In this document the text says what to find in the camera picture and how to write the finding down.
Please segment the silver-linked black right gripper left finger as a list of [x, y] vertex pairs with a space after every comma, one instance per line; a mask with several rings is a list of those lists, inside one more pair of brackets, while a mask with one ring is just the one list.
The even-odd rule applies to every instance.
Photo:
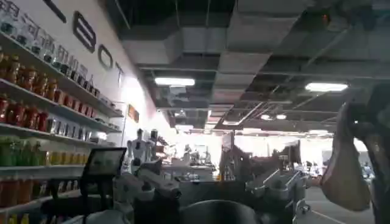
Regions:
[[163, 161], [149, 161], [142, 163], [136, 171], [136, 176], [149, 183], [159, 194], [166, 198], [178, 199], [181, 196], [179, 182], [176, 180], [167, 180], [161, 176]]

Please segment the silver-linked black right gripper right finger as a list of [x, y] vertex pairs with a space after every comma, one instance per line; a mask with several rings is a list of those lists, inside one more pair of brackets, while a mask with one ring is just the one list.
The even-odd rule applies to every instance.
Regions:
[[299, 203], [305, 200], [306, 180], [299, 170], [267, 171], [245, 182], [244, 201], [253, 205], [266, 200]]

